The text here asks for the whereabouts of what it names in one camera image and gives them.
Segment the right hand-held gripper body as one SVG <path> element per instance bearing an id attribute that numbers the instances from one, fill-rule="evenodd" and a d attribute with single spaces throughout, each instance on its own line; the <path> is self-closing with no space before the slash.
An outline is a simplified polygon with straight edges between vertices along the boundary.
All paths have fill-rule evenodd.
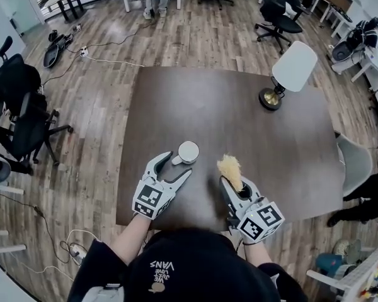
<path id="1" fill-rule="evenodd" d="M 256 244 L 273 233 L 282 225 L 285 218 L 274 202 L 254 203 L 243 213 L 229 213 L 229 228 L 238 230 L 244 244 Z"/>

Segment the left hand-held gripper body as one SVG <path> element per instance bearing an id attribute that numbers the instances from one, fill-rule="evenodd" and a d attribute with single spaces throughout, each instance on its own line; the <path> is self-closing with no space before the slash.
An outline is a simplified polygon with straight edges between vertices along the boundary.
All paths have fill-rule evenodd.
<path id="1" fill-rule="evenodd" d="M 155 220 L 174 200 L 176 187 L 174 182 L 157 180 L 145 172 L 138 182 L 132 200 L 132 211 L 150 220 Z"/>

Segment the white mug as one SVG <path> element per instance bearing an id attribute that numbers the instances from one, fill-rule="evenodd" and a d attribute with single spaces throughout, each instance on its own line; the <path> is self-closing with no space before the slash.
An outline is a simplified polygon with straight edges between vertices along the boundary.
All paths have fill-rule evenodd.
<path id="1" fill-rule="evenodd" d="M 200 154 L 200 149 L 195 142 L 185 141 L 178 148 L 178 155 L 172 159 L 173 165 L 192 164 Z"/>

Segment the person's right forearm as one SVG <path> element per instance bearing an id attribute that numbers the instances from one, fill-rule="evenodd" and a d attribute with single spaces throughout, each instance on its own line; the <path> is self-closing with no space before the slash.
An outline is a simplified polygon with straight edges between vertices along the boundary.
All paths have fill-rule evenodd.
<path id="1" fill-rule="evenodd" d="M 256 267 L 272 262 L 263 242 L 244 244 L 244 254 L 246 260 Z"/>

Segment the person's left forearm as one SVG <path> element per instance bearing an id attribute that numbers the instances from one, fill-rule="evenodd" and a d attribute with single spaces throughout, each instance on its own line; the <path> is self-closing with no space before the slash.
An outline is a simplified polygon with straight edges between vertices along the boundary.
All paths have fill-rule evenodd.
<path id="1" fill-rule="evenodd" d="M 151 219 L 142 215 L 135 215 L 123 232 L 110 245 L 114 253 L 126 265 L 129 265 L 138 256 L 150 225 Z"/>

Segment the teal bag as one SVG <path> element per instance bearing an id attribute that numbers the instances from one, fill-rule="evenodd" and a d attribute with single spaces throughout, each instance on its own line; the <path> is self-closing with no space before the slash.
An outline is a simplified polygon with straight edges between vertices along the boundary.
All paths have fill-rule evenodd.
<path id="1" fill-rule="evenodd" d="M 322 253 L 316 257 L 315 266 L 324 275 L 334 277 L 336 271 L 343 265 L 343 256 L 331 253 Z"/>

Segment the person's black shirt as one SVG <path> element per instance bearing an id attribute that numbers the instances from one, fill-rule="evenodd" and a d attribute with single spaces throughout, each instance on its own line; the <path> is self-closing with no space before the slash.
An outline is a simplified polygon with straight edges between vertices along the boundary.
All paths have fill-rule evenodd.
<path id="1" fill-rule="evenodd" d="M 67 302 L 83 302 L 91 288 L 99 288 L 102 293 L 114 289 L 116 293 L 123 294 L 122 302 L 125 302 L 123 285 L 129 265 L 126 265 L 107 244 L 93 242 L 76 276 Z M 280 302 L 308 302 L 300 285 L 282 267 L 266 263 L 257 268 L 270 276 L 280 295 Z"/>

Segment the grey shell chair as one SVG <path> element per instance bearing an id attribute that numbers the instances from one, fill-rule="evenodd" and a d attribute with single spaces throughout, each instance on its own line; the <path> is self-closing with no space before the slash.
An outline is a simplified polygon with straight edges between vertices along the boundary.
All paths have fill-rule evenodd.
<path id="1" fill-rule="evenodd" d="M 372 174 L 373 161 L 370 152 L 335 131 L 335 138 L 340 155 L 340 162 L 344 165 L 345 179 L 343 182 L 343 197 L 350 195 L 361 186 Z"/>

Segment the white shelf desk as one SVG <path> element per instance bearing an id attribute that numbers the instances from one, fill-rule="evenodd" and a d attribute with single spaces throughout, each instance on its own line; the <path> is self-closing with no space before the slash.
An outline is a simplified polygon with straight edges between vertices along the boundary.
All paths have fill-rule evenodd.
<path id="1" fill-rule="evenodd" d="M 363 302 L 360 294 L 378 277 L 378 247 L 351 273 L 335 279 L 309 269 L 306 275 L 343 292 L 340 302 Z"/>

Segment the table lamp with white shade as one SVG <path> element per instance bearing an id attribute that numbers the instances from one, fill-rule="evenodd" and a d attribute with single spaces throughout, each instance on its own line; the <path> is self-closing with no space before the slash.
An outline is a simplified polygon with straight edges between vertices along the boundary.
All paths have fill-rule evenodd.
<path id="1" fill-rule="evenodd" d="M 261 105 L 276 111 L 282 105 L 285 91 L 299 92 L 306 85 L 318 61 L 314 50 L 303 42 L 295 41 L 272 67 L 270 77 L 273 87 L 259 93 Z"/>

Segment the black mesh office chair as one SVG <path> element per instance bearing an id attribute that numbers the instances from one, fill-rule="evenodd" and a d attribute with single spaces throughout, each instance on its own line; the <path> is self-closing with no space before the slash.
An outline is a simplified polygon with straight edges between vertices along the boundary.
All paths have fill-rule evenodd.
<path id="1" fill-rule="evenodd" d="M 0 66 L 0 102 L 16 121 L 12 130 L 0 127 L 0 143 L 16 160 L 32 160 L 35 164 L 42 145 L 45 145 L 57 167 L 59 161 L 50 144 L 50 136 L 64 130 L 72 133 L 74 129 L 71 125 L 51 127 L 59 112 L 55 109 L 47 111 L 48 103 L 41 93 L 38 70 L 26 64 L 19 53 L 7 57 L 6 52 L 12 44 L 12 37 L 7 36 L 0 48 L 3 61 Z"/>

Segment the black instrument case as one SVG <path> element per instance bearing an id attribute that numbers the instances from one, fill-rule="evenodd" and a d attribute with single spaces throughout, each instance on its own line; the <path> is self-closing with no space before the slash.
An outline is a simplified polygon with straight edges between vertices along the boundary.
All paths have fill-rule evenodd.
<path id="1" fill-rule="evenodd" d="M 60 35 L 57 30 L 53 30 L 48 37 L 50 45 L 46 49 L 43 66 L 46 69 L 52 68 L 60 59 L 62 52 L 72 43 L 73 39 L 74 35 L 72 33 Z"/>

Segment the white table with black legs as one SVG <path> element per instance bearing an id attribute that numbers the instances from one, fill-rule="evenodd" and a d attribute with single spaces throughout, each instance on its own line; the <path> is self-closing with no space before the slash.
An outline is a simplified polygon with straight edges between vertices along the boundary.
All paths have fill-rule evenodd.
<path id="1" fill-rule="evenodd" d="M 61 15 L 63 15 L 64 20 L 66 23 L 70 23 L 71 19 L 65 9 L 63 0 L 47 0 L 47 2 L 44 4 L 45 7 L 50 7 L 54 4 L 57 4 Z M 78 20 L 84 13 L 84 7 L 81 3 L 81 0 L 66 0 L 67 5 L 69 6 L 69 11 L 71 12 L 71 16 L 74 18 L 74 20 Z"/>

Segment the black swivel office chair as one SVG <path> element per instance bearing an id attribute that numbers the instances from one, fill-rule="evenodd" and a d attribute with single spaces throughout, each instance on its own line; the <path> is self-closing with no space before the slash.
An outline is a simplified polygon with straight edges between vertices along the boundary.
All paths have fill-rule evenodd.
<path id="1" fill-rule="evenodd" d="M 263 0 L 260 12 L 264 20 L 270 25 L 261 23 L 255 24 L 255 30 L 264 29 L 266 33 L 258 35 L 256 41 L 261 42 L 263 38 L 274 37 L 280 48 L 279 54 L 284 54 L 282 41 L 292 42 L 283 36 L 283 32 L 290 34 L 299 34 L 303 32 L 302 27 L 297 23 L 297 19 L 304 12 L 299 0 Z"/>

